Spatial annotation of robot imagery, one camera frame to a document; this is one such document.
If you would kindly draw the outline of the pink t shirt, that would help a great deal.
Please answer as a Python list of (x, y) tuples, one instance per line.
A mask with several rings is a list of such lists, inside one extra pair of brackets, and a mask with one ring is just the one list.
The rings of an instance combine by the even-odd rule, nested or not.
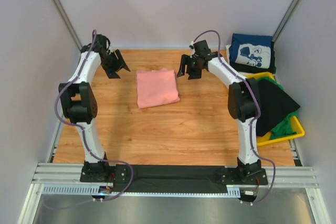
[(179, 102), (180, 97), (173, 69), (138, 70), (135, 78), (139, 109)]

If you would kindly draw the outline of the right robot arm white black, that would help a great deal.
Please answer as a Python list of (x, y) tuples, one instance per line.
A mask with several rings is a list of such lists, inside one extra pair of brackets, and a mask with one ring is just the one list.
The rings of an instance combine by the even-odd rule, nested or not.
[(181, 56), (177, 76), (187, 74), (189, 80), (199, 79), (202, 70), (206, 69), (228, 88), (228, 111), (236, 120), (239, 137), (236, 177), (241, 183), (248, 184), (261, 172), (256, 146), (256, 123), (260, 115), (257, 81), (234, 70), (219, 51), (210, 50), (206, 40), (192, 42), (190, 48), (190, 55)]

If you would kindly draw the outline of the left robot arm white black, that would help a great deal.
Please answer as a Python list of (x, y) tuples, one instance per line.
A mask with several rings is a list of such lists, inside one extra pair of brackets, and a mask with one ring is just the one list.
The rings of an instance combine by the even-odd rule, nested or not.
[(119, 79), (122, 69), (130, 71), (119, 49), (113, 50), (108, 37), (92, 31), (92, 41), (80, 49), (80, 59), (73, 75), (66, 83), (60, 83), (54, 104), (56, 117), (77, 129), (85, 150), (85, 165), (96, 165), (93, 178), (104, 183), (110, 178), (109, 163), (97, 132), (96, 117), (98, 103), (91, 83), (97, 69), (101, 67), (109, 79)]

